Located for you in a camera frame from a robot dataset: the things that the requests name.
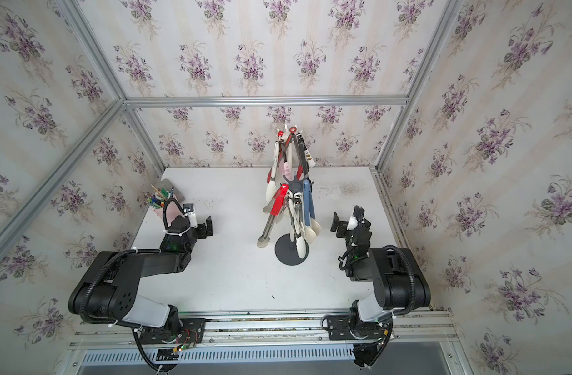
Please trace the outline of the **steel tongs cream silicone tips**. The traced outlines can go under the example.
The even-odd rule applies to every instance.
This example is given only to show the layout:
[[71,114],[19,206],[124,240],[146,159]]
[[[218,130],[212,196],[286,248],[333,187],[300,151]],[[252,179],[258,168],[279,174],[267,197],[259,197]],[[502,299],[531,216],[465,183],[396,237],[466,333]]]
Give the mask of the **steel tongs cream silicone tips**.
[[303,232],[300,226],[299,215],[295,209],[295,200],[292,196],[288,197],[289,215],[291,217],[292,228],[294,231],[295,248],[300,259],[305,259],[307,253],[306,240],[303,237]]

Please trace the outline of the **dark grey utensil rack stand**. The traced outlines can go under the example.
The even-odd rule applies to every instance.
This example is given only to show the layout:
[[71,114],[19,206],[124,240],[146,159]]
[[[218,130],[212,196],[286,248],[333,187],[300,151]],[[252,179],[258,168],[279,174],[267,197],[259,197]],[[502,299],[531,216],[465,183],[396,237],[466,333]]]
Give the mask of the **dark grey utensil rack stand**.
[[[305,179],[307,179],[311,182],[311,184],[312,184],[312,195],[313,195],[313,183],[309,178],[305,178]],[[299,215],[300,226],[301,226],[301,229],[303,232],[303,237],[305,238],[305,231],[303,228],[303,182],[293,181],[292,184],[289,185],[289,190],[288,190],[287,194],[292,195],[295,199],[296,211]],[[282,262],[283,264],[288,265],[288,266],[297,266],[297,265],[303,263],[307,259],[307,257],[309,256],[309,246],[312,243],[311,244],[308,243],[307,240],[305,239],[306,244],[307,244],[307,253],[306,253],[305,259],[300,259],[298,257],[298,254],[297,254],[297,251],[295,248],[295,242],[294,242],[294,238],[293,238],[294,232],[292,230],[291,219],[289,216],[289,211],[288,211],[287,203],[285,200],[284,200],[283,210],[288,214],[288,218],[290,220],[290,225],[291,225],[291,231],[290,231],[290,234],[285,234],[284,236],[280,237],[276,241],[276,245],[274,247],[274,252],[275,252],[278,260],[280,262]]]

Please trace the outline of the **steel tongs red handle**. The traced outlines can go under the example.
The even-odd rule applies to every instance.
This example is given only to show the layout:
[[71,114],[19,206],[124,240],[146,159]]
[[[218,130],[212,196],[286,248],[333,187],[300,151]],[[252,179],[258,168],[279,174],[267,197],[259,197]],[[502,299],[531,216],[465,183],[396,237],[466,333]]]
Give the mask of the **steel tongs red handle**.
[[278,137],[273,150],[273,162],[267,175],[267,184],[270,184],[275,178],[279,178],[284,174],[284,150],[288,145],[288,138],[284,131],[278,131]]
[[263,209],[263,211],[268,214],[268,218],[264,230],[257,240],[258,248],[265,248],[269,244],[271,231],[273,230],[277,218],[283,211],[284,200],[288,190],[289,186],[282,184],[267,204],[267,207]]

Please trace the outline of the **small white steel tongs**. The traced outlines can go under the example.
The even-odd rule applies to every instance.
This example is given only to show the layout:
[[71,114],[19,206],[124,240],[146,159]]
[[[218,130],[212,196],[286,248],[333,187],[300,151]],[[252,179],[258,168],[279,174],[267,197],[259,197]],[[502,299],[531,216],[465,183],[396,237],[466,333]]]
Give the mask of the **small white steel tongs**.
[[303,150],[304,150],[304,154],[306,156],[306,162],[307,162],[308,167],[309,168],[315,167],[316,162],[315,162],[314,158],[312,157],[305,141],[303,141]]

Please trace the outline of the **steel tongs white ring large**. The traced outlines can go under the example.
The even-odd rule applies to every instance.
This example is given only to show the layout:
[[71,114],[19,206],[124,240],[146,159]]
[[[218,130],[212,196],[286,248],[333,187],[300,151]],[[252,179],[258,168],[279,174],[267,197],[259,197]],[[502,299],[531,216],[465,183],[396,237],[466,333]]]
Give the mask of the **steel tongs white ring large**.
[[280,154],[281,154],[281,141],[276,140],[273,147],[273,162],[271,164],[269,181],[267,182],[267,188],[266,188],[267,203],[269,203],[272,200],[273,196],[278,190],[276,186],[276,174],[278,171],[278,162],[280,159]]

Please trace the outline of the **pink cat paw tongs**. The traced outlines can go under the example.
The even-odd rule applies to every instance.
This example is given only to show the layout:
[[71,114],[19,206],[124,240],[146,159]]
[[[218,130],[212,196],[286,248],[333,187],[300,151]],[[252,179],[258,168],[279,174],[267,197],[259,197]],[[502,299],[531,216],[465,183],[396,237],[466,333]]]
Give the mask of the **pink cat paw tongs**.
[[292,179],[291,162],[289,161],[289,154],[285,150],[281,152],[279,167],[281,175],[284,177],[284,179],[291,180]]

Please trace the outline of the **black silicone tip tongs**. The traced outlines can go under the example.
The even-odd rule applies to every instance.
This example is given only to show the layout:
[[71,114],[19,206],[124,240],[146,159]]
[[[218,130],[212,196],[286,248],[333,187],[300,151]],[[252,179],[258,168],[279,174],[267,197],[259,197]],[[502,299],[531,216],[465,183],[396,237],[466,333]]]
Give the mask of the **black silicone tip tongs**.
[[302,177],[308,178],[309,176],[309,160],[306,154],[306,144],[300,132],[296,133],[295,144],[299,155],[299,164],[302,166]]

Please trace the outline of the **red silicone tip tongs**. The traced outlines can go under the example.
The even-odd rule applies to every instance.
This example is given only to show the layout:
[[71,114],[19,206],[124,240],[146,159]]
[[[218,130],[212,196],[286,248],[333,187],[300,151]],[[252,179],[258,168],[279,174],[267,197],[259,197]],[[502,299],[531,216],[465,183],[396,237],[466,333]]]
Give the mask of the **red silicone tip tongs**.
[[285,151],[288,152],[289,161],[291,162],[292,180],[296,179],[301,181],[304,178],[302,177],[303,174],[302,166],[299,164],[299,155],[295,144],[295,137],[297,132],[299,131],[296,126],[292,126],[289,128],[288,130],[289,134],[287,135],[289,137],[288,145],[286,146]]

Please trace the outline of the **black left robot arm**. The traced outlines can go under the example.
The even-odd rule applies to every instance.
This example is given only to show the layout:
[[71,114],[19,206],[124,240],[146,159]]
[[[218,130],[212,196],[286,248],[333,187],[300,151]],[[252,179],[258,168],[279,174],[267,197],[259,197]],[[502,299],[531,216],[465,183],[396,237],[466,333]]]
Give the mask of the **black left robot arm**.
[[89,324],[180,334],[178,308],[140,295],[140,282],[185,271],[197,241],[213,235],[213,218],[199,223],[192,204],[181,206],[171,197],[163,207],[162,221],[164,237],[158,248],[100,252],[71,293],[69,312]]

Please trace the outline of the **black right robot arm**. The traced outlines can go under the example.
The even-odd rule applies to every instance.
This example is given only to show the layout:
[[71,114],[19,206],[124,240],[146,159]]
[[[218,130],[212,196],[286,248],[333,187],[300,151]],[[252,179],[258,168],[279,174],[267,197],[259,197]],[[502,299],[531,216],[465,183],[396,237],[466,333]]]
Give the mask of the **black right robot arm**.
[[387,323],[430,305],[431,289],[411,250],[396,245],[373,248],[371,222],[364,217],[364,209],[356,206],[348,220],[334,214],[330,231],[345,241],[339,270],[351,281],[372,284],[372,293],[349,309],[350,330]]

